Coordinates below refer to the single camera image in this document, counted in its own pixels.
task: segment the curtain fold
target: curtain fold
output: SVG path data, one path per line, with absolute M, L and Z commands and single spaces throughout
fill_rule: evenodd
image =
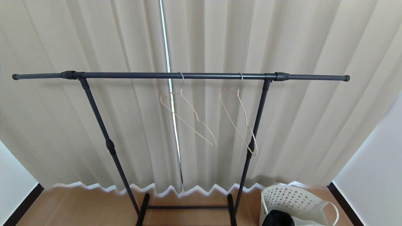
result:
M 44 186 L 124 189 L 78 81 L 12 74 L 166 72 L 158 1 L 0 2 L 1 140 Z M 181 190 L 167 80 L 88 80 L 129 183 Z
M 163 1 L 172 72 L 333 74 L 349 82 L 272 82 L 260 122 L 258 156 L 247 186 L 299 181 L 328 185 L 357 151 L 402 87 L 402 2 Z M 174 80 L 173 89 L 182 81 Z M 219 100 L 239 81 L 185 80 L 183 94 L 217 138 L 210 146 L 177 121 L 184 189 L 239 183 L 246 155 Z M 244 81 L 254 125 L 262 81 Z M 223 95 L 249 142 L 235 95 Z M 192 110 L 176 112 L 208 138 Z

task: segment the brown tile floor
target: brown tile floor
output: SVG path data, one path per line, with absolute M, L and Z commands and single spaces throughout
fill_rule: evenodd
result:
M 316 196 L 337 205 L 340 218 L 338 226 L 352 226 L 344 211 L 327 188 L 307 188 Z M 134 191 L 134 196 L 141 205 L 144 193 Z M 238 189 L 231 194 L 236 199 Z M 154 190 L 148 191 L 152 205 L 227 205 L 227 198 L 218 190 L 209 196 L 194 192 L 186 197 L 178 198 L 174 192 L 166 196 L 154 197 Z M 237 214 L 237 224 L 258 225 L 261 204 L 261 190 L 254 188 L 242 195 Z M 330 222 L 335 218 L 330 206 L 325 208 Z M 127 194 L 120 195 L 116 191 L 105 192 L 100 188 L 84 187 L 52 187 L 45 190 L 22 217 L 18 226 L 40 225 L 135 225 L 137 216 Z M 230 225 L 227 210 L 150 210 L 145 216 L 144 225 Z

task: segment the white plastic basket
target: white plastic basket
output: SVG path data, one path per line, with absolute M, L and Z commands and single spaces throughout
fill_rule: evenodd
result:
M 331 204 L 336 211 L 335 225 L 339 219 L 337 207 L 324 201 L 310 192 L 290 185 L 274 185 L 261 192 L 260 226 L 271 210 L 280 210 L 302 220 L 313 220 L 319 224 L 329 226 L 323 207 Z

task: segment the baseboard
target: baseboard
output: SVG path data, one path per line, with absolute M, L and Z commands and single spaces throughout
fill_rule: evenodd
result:
M 24 201 L 18 206 L 18 208 L 12 213 L 8 220 L 3 224 L 3 226 L 15 226 L 18 221 L 24 216 L 25 212 L 31 207 L 33 202 L 39 197 L 44 188 L 41 184 L 38 184 L 29 195 L 24 199 Z
M 328 185 L 327 188 L 330 190 L 332 195 L 335 197 L 336 201 L 339 203 L 340 207 L 343 209 L 348 218 L 351 220 L 352 224 L 354 226 L 364 226 L 364 224 L 361 222 L 357 214 L 353 211 L 352 207 L 349 205 L 349 203 L 346 201 L 343 195 L 339 192 L 338 188 L 334 185 L 334 183 Z

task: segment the clothes hanger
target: clothes hanger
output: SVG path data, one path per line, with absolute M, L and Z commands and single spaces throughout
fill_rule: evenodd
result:
M 228 115 L 230 121 L 232 122 L 232 125 L 233 125 L 234 128 L 236 129 L 237 134 L 239 134 L 239 136 L 240 136 L 240 138 L 242 139 L 243 143 L 247 146 L 247 150 L 248 150 L 252 155 L 256 156 L 257 153 L 258 153 L 257 142 L 256 142 L 256 140 L 255 140 L 255 136 L 254 136 L 254 133 L 252 132 L 252 129 L 250 128 L 250 126 L 248 126 L 246 110 L 244 109 L 242 100 L 240 99 L 240 96 L 239 96 L 240 87 L 243 85 L 243 75 L 240 73 L 240 76 L 241 76 L 241 78 L 242 78 L 242 83 L 240 83 L 239 87 L 237 88 L 237 93 L 235 93 L 235 92 L 233 92 L 232 90 L 229 90 L 229 89 L 223 89 L 223 90 L 221 90 L 221 93 L 220 93 L 220 95 L 219 95 L 219 98 L 221 99 L 221 103 L 222 103 L 222 105 L 223 105 L 223 107 L 224 107 L 224 109 L 225 109 L 225 111 L 226 111 L 226 114 Z M 248 144 L 246 143 L 246 141 L 244 140 L 244 138 L 243 138 L 242 135 L 240 134 L 240 132 L 239 132 L 239 130 L 237 129 L 237 127 L 234 125 L 234 122 L 233 122 L 232 118 L 230 117 L 230 115 L 229 115 L 229 113 L 228 113 L 228 111 L 227 111 L 227 109 L 226 109 L 226 106 L 225 106 L 225 104 L 224 104 L 224 102 L 223 102 L 223 100 L 222 100 L 222 92 L 223 92 L 223 91 L 229 91 L 229 92 L 232 92 L 232 93 L 234 93 L 234 94 L 237 95 L 237 98 L 239 99 L 239 102 L 240 102 L 240 106 L 242 106 L 242 110 L 243 110 L 244 116 L 246 117 L 246 127 L 250 130 L 251 136 L 252 136 L 252 138 L 253 138 L 253 140 L 254 140 L 255 151 L 252 151 L 252 150 L 248 147 Z
M 160 102 L 163 104 L 163 106 L 165 106 L 170 112 L 172 112 L 175 116 L 177 116 L 179 119 L 181 119 L 186 125 L 188 125 L 196 134 L 198 134 L 200 137 L 202 137 L 206 142 L 208 142 L 210 145 L 212 145 L 212 146 L 216 146 L 216 139 L 215 139 L 215 136 L 212 134 L 212 132 L 211 132 L 211 130 L 208 128 L 208 126 L 204 123 L 204 122 L 201 122 L 199 119 L 198 119 L 198 114 L 197 114 L 197 112 L 195 111 L 195 109 L 194 109 L 194 107 L 190 104 L 190 102 L 183 96 L 183 90 L 182 90 L 182 88 L 183 88 L 183 85 L 184 85 L 184 76 L 183 76 L 183 74 L 180 72 L 180 74 L 181 74 L 181 77 L 183 78 L 183 82 L 182 82 L 182 84 L 181 84 L 181 86 L 180 86 L 180 93 L 178 93 L 178 92 L 170 92 L 170 93 L 166 93 L 166 94 L 162 94 L 161 96 L 160 96 Z M 198 122 L 201 122 L 202 124 L 204 124 L 204 126 L 207 128 L 207 130 L 209 131 L 209 133 L 212 135 L 212 138 L 213 138 L 213 141 L 214 141 L 214 143 L 212 144 L 209 140 L 207 140 L 205 137 L 203 137 L 201 134 L 199 134 L 199 132 L 197 132 L 197 131 L 195 131 L 195 129 L 193 128 L 193 127 L 191 127 L 186 121 L 184 121 L 184 119 L 182 119 L 180 116 L 178 116 L 175 112 L 173 112 L 172 111 L 172 109 L 170 109 L 165 103 L 163 103 L 163 101 L 162 101 L 162 97 L 163 96 L 170 96 L 170 94 L 177 94 L 177 95 L 180 95 L 186 102 L 187 102 L 187 104 L 191 107 L 191 109 L 193 110 L 193 112 L 195 113 L 195 116 L 196 116 L 196 118 L 197 118 L 197 121 Z

